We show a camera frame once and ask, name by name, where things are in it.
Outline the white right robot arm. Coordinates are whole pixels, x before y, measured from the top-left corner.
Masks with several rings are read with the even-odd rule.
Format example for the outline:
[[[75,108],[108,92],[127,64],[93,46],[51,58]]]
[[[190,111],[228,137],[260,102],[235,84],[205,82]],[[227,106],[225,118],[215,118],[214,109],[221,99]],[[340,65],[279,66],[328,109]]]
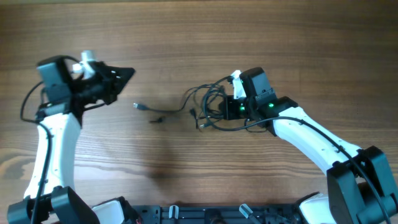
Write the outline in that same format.
[[[298,103],[278,98],[261,67],[226,77],[233,94],[219,105],[226,120],[251,120],[299,149],[326,176],[327,194],[298,203],[304,223],[381,223],[397,215],[397,184],[386,155],[362,149],[309,117]]]

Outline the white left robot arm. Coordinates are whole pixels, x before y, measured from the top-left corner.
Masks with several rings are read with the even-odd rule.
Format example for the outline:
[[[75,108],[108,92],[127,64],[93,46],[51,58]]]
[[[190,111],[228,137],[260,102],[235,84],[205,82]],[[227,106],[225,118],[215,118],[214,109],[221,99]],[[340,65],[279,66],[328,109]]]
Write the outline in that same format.
[[[57,55],[37,64],[44,89],[31,120],[39,132],[32,178],[21,202],[7,211],[9,223],[141,223],[124,197],[87,205],[74,190],[74,161],[83,113],[115,102],[133,68],[112,67],[86,50],[77,60]]]

